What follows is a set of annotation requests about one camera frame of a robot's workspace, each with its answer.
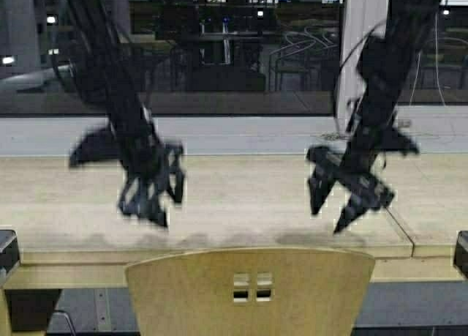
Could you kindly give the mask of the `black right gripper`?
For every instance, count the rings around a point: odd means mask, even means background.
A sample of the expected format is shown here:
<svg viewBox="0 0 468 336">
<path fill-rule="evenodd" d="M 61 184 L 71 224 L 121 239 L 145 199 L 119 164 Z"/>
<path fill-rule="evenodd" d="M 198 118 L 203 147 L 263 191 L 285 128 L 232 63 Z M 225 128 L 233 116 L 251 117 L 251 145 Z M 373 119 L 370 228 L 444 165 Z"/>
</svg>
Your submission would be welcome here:
<svg viewBox="0 0 468 336">
<path fill-rule="evenodd" d="M 347 205 L 341 211 L 334 234 L 341 233 L 364 215 L 366 209 L 387 208 L 395 198 L 394 191 L 374 174 L 351 171 L 342 166 L 341 155 L 328 146 L 310 147 L 306 159 L 314 163 L 314 171 L 308 180 L 312 215 L 319 213 L 336 182 L 351 193 Z"/>
</svg>

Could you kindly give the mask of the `black robot base left corner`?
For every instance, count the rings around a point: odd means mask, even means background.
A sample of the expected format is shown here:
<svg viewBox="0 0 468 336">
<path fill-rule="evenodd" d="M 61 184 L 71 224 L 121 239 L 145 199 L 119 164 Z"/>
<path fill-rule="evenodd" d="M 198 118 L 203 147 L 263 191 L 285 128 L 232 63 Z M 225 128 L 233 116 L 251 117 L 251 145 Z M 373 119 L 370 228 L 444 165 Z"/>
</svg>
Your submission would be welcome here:
<svg viewBox="0 0 468 336">
<path fill-rule="evenodd" d="M 14 230 L 1 229 L 1 287 L 20 266 L 18 237 Z"/>
</svg>

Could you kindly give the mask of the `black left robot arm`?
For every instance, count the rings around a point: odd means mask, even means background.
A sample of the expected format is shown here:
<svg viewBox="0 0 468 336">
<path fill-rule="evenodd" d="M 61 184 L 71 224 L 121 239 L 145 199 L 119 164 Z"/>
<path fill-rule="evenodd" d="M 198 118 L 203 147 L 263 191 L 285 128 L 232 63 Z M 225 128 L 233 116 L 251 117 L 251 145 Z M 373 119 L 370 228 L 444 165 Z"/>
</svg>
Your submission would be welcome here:
<svg viewBox="0 0 468 336">
<path fill-rule="evenodd" d="M 158 136 L 102 0 L 65 1 L 75 29 L 69 53 L 72 81 L 83 103 L 107 117 L 104 127 L 85 134 L 71 151 L 69 167 L 119 161 L 125 173 L 117 202 L 122 215 L 168 228 L 168 214 L 159 197 L 167 193 L 174 203 L 183 201 L 185 173 L 180 159 L 184 146 Z"/>
</svg>

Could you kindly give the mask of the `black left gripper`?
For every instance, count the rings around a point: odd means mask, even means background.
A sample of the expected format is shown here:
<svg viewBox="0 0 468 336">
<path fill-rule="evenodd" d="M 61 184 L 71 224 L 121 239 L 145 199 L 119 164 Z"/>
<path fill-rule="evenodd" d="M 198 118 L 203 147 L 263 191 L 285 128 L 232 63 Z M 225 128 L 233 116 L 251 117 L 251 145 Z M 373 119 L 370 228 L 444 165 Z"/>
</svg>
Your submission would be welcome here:
<svg viewBox="0 0 468 336">
<path fill-rule="evenodd" d="M 134 215 L 168 228 L 167 212 L 160 206 L 159 197 L 167 193 L 176 204 L 182 204 L 185 185 L 185 172 L 181 167 L 183 156 L 182 143 L 164 143 L 155 169 L 146 174 L 129 172 L 117 203 L 122 215 Z"/>
</svg>

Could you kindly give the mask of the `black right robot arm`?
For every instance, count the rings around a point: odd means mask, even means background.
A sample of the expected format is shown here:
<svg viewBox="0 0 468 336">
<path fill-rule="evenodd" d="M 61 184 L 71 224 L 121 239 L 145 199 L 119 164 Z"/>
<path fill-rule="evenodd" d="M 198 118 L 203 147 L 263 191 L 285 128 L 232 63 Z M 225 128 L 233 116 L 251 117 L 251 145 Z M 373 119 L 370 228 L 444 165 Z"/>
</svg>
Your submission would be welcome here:
<svg viewBox="0 0 468 336">
<path fill-rule="evenodd" d="M 352 135 L 344 152 L 312 146 L 306 159 L 314 163 L 308 179 L 310 207 L 316 215 L 335 183 L 350 191 L 333 232 L 340 234 L 367 211 L 388 208 L 395 197 L 371 168 L 379 154 L 419 154 L 416 142 L 395 127 L 396 106 L 415 57 L 429 39 L 442 0 L 399 0 L 384 37 L 371 34 L 357 70 L 365 92 L 352 112 Z"/>
</svg>

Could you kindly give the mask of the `black robot base right corner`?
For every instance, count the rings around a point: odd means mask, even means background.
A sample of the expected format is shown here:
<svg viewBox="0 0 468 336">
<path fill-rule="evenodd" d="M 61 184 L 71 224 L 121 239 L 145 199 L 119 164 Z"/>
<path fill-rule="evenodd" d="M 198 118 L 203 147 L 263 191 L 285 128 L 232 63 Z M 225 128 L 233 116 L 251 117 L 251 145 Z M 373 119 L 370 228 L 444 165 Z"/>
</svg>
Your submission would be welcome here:
<svg viewBox="0 0 468 336">
<path fill-rule="evenodd" d="M 465 279 L 468 278 L 467 260 L 467 231 L 460 231 L 456 239 L 453 265 Z"/>
</svg>

